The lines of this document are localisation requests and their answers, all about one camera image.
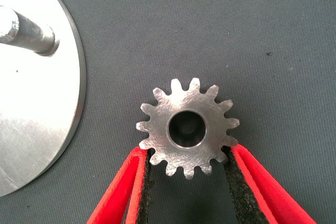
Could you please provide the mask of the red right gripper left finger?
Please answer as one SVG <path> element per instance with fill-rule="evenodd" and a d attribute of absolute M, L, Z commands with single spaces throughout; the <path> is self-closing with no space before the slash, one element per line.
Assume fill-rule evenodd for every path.
<path fill-rule="evenodd" d="M 87 223 L 148 223 L 148 151 L 134 148 L 125 159 Z"/>

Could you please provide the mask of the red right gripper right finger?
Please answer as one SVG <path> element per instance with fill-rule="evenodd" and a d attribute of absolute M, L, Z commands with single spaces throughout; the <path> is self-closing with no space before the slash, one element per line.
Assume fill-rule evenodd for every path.
<path fill-rule="evenodd" d="M 223 147 L 238 223 L 315 223 L 312 217 L 242 145 Z"/>

